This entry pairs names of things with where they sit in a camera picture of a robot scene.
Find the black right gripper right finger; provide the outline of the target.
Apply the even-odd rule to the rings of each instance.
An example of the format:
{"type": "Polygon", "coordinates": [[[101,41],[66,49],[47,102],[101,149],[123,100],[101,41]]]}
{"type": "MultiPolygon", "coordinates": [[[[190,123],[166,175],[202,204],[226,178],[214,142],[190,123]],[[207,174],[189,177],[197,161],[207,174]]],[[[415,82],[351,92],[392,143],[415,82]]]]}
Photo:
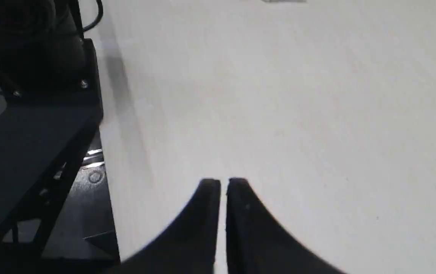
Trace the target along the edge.
{"type": "Polygon", "coordinates": [[[230,274],[340,274],[291,236],[245,178],[227,189],[226,252],[230,274]]]}

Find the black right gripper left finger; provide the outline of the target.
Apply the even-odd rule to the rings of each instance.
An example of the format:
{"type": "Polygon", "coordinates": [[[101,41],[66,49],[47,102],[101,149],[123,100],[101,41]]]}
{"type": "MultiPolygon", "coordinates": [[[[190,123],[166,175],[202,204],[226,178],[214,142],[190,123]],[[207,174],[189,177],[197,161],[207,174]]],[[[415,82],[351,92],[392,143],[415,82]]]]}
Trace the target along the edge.
{"type": "Polygon", "coordinates": [[[221,183],[202,179],[173,222],[121,265],[123,274],[212,274],[216,259],[221,183]]]}

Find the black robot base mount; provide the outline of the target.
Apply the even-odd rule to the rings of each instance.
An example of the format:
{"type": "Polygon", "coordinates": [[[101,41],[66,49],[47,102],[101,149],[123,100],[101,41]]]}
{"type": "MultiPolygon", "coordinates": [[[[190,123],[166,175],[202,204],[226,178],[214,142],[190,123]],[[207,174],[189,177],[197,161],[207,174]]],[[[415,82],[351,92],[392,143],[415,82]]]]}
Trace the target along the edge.
{"type": "Polygon", "coordinates": [[[98,274],[117,258],[43,251],[103,119],[77,0],[0,0],[0,274],[98,274]]]}

